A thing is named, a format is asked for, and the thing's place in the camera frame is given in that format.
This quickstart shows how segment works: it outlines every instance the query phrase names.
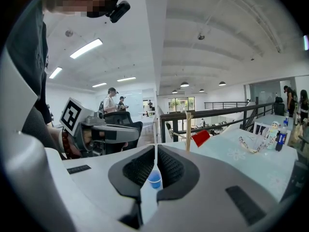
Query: black cap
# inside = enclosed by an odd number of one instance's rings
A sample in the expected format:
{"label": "black cap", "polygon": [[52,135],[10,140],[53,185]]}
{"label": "black cap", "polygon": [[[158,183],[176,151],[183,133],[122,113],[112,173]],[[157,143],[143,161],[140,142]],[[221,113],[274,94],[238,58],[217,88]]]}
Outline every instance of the black cap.
{"label": "black cap", "polygon": [[93,12],[87,12],[87,17],[98,18],[110,13],[116,8],[118,0],[106,0],[104,6],[93,7]]}
{"label": "black cap", "polygon": [[116,89],[114,87],[110,87],[107,93],[109,94],[111,91],[116,91]]}

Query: plastic cup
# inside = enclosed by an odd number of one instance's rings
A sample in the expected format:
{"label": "plastic cup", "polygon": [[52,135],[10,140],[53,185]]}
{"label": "plastic cup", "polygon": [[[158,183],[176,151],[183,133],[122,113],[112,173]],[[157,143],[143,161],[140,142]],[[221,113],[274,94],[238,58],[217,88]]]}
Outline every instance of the plastic cup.
{"label": "plastic cup", "polygon": [[152,170],[147,180],[150,182],[152,188],[159,188],[161,186],[162,180],[160,171],[158,171],[157,169]]}

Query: chair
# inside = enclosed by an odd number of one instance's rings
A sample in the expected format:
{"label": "chair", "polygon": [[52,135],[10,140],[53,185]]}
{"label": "chair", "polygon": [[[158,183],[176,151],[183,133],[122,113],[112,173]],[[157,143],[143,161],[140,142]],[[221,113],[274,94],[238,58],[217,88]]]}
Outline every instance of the chair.
{"label": "chair", "polygon": [[305,164],[296,160],[294,162],[290,181],[281,198],[281,202],[293,194],[298,194],[301,191],[303,185],[305,184],[307,177],[308,167]]}
{"label": "chair", "polygon": [[[121,125],[136,128],[141,134],[143,123],[141,121],[133,122],[129,112],[112,112],[103,115],[105,122],[112,125]],[[124,147],[123,150],[129,150],[137,147],[139,139],[128,142],[128,146]]]}
{"label": "chair", "polygon": [[275,115],[284,116],[284,104],[281,97],[276,97],[275,103],[274,103],[274,112]]}

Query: wooden floor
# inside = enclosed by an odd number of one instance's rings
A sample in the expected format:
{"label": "wooden floor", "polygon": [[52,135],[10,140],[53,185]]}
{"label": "wooden floor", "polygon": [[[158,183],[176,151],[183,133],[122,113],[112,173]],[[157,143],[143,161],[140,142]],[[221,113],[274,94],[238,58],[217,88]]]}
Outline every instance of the wooden floor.
{"label": "wooden floor", "polygon": [[145,146],[147,144],[154,144],[154,129],[153,124],[144,124],[143,129],[141,130],[141,135],[137,147]]}

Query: desk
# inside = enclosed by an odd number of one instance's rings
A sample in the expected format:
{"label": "desk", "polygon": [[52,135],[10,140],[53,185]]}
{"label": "desk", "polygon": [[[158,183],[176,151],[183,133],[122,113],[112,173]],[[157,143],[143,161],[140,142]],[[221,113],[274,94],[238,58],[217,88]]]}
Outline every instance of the desk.
{"label": "desk", "polygon": [[[211,137],[200,148],[194,141],[191,141],[190,151],[232,165],[263,186],[279,202],[288,185],[294,161],[298,160],[297,151],[284,145],[280,152],[263,149],[259,153],[252,154],[240,145],[240,136],[249,147],[252,147],[254,140],[251,140],[249,136],[255,137],[255,135],[236,129]],[[164,145],[185,150],[184,142]]]}
{"label": "desk", "polygon": [[[256,133],[257,126],[258,125],[261,126],[262,124],[263,124],[264,127],[271,128],[271,124],[274,121],[279,122],[281,124],[281,127],[282,127],[284,120],[285,120],[284,116],[273,115],[273,114],[265,115],[265,116],[260,117],[260,118],[255,120],[253,131],[254,131],[254,133]],[[293,118],[289,118],[289,123],[288,123],[288,128],[287,128],[287,135],[286,135],[286,140],[285,140],[286,142],[289,142],[291,131],[293,130],[293,123],[294,123]]]}

